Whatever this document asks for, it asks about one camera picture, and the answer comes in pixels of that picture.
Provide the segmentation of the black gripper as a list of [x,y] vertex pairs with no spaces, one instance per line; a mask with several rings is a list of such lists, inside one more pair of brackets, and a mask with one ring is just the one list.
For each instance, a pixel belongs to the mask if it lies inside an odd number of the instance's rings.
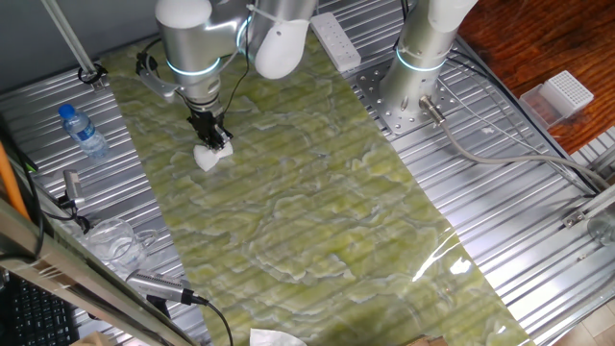
[[233,138],[233,135],[224,128],[223,113],[214,115],[211,111],[191,110],[190,112],[188,123],[210,150],[222,150]]

